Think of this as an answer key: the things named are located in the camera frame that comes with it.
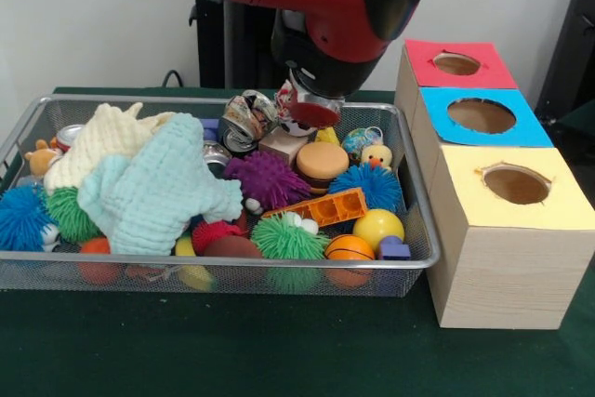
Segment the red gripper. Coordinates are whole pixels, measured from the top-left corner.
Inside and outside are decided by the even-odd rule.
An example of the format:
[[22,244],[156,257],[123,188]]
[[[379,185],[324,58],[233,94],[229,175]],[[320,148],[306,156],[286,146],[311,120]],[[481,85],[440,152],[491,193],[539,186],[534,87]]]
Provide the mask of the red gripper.
[[310,127],[325,128],[334,126],[340,120],[341,101],[329,103],[298,102],[290,104],[290,115],[300,123]]

